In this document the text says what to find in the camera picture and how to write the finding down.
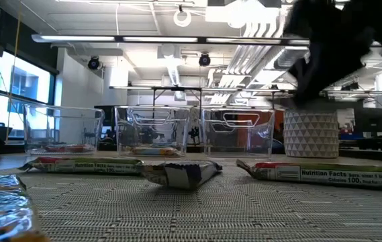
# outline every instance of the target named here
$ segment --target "table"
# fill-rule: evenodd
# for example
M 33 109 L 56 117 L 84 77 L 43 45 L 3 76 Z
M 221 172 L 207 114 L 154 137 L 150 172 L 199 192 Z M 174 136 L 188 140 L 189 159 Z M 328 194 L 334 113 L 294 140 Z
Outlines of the table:
M 100 156 L 116 156 L 102 152 Z M 206 159 L 189 154 L 189 159 Z M 31 157 L 0 156 L 0 164 Z M 284 162 L 319 162 L 275 155 Z M 143 159 L 162 163 L 171 159 Z M 16 173 L 27 184 L 43 231 L 53 241 L 363 241 L 382 242 L 382 191 L 257 181 L 234 159 L 197 191 L 142 177 Z M 333 163 L 382 165 L 339 158 Z

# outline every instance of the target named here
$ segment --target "plastic bin handle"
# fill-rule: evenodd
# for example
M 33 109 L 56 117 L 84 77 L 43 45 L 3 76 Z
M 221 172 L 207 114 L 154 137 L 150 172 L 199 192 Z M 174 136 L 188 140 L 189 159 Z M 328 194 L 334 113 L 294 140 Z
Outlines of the plastic bin handle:
M 247 115 L 247 116 L 257 116 L 258 118 L 255 120 L 255 122 L 252 123 L 252 120 L 227 120 L 226 115 Z M 259 114 L 250 114 L 250 113 L 225 113 L 224 114 L 224 121 L 226 123 L 226 126 L 230 128 L 252 128 L 255 127 L 256 123 L 259 121 Z M 243 122 L 249 122 L 250 125 L 240 125 L 236 123 L 243 123 Z
M 166 121 L 170 118 L 170 112 L 169 111 L 153 111 L 153 114 L 167 114 L 166 118 L 139 118 L 135 115 L 135 113 L 132 113 L 132 116 L 134 118 L 134 122 L 138 125 L 142 126 L 153 126 L 153 125 L 163 125 L 166 123 Z M 148 123 L 142 123 L 141 121 L 153 121 Z

